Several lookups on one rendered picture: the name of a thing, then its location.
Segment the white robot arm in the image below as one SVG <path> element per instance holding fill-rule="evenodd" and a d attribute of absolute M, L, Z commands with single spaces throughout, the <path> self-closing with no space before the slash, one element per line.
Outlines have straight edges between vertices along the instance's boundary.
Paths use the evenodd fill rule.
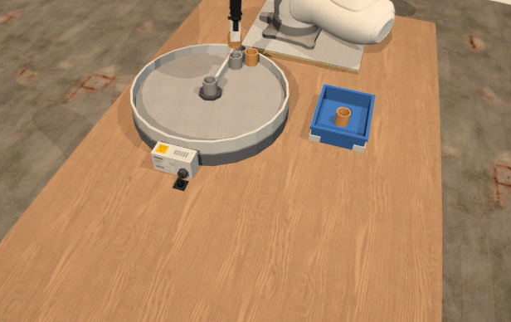
<path fill-rule="evenodd" d="M 269 24 L 262 36 L 308 50 L 322 29 L 352 44 L 378 44 L 395 21 L 389 0 L 274 0 L 274 9 L 259 15 Z"/>

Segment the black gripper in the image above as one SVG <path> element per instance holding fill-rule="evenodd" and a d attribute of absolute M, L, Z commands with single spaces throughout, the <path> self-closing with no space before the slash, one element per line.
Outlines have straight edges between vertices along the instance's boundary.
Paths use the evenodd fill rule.
<path fill-rule="evenodd" d="M 230 34 L 231 41 L 241 41 L 241 0 L 230 0 Z"/>

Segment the bronze bushing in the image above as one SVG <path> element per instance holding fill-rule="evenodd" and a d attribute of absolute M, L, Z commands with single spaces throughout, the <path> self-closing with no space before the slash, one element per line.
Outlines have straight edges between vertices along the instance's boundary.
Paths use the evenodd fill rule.
<path fill-rule="evenodd" d="M 334 123 L 339 127 L 346 127 L 348 125 L 350 115 L 351 111 L 348 108 L 340 107 L 337 109 Z"/>
<path fill-rule="evenodd" d="M 228 46 L 230 48 L 234 48 L 234 49 L 241 47 L 241 42 L 237 42 L 237 41 L 230 42 L 230 31 L 228 31 Z"/>
<path fill-rule="evenodd" d="M 258 64 L 258 51 L 256 49 L 249 48 L 245 50 L 245 64 L 247 66 L 256 66 Z"/>

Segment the grey metal bushing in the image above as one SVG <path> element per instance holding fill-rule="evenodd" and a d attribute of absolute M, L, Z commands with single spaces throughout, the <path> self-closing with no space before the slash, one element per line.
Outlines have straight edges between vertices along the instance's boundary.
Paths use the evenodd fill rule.
<path fill-rule="evenodd" d="M 242 54 L 238 51 L 229 54 L 229 67 L 232 70 L 240 70 L 242 68 Z"/>
<path fill-rule="evenodd" d="M 215 76 L 205 76 L 202 79 L 202 86 L 205 95 L 215 95 L 217 93 L 217 78 Z"/>
<path fill-rule="evenodd" d="M 239 51 L 242 54 L 242 62 L 245 62 L 245 50 L 246 46 L 241 45 L 239 48 L 235 48 L 234 51 Z"/>

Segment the blue square tray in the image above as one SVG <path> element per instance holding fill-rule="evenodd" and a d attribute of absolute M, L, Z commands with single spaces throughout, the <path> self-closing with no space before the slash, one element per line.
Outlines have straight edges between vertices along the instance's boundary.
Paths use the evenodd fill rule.
<path fill-rule="evenodd" d="M 323 104 L 316 119 L 321 100 Z M 374 100 L 375 95 L 372 94 L 323 84 L 310 125 L 309 141 L 331 144 L 363 154 L 369 137 Z M 368 106 L 370 111 L 367 115 Z M 339 127 L 334 123 L 339 107 L 351 111 L 346 127 Z"/>

